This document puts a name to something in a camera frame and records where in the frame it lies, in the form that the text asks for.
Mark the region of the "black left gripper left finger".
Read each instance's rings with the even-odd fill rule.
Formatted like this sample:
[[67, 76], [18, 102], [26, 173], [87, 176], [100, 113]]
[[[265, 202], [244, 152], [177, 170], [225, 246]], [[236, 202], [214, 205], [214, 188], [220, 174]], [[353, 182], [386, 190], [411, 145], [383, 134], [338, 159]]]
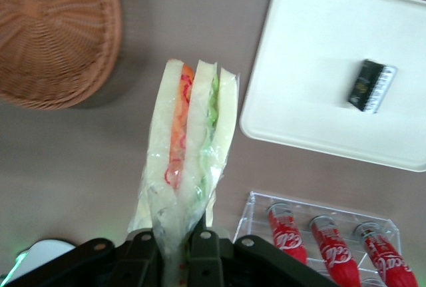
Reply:
[[94, 238], [74, 248], [41, 252], [37, 243], [20, 255], [2, 286], [160, 286], [162, 258], [151, 229], [116, 246]]

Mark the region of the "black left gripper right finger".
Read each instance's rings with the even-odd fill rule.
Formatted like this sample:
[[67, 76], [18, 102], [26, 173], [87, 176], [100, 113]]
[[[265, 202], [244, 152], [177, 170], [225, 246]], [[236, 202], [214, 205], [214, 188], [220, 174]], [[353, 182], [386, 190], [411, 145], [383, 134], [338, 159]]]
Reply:
[[207, 228], [205, 216], [190, 237], [188, 286], [335, 286], [329, 278], [263, 238], [235, 243]]

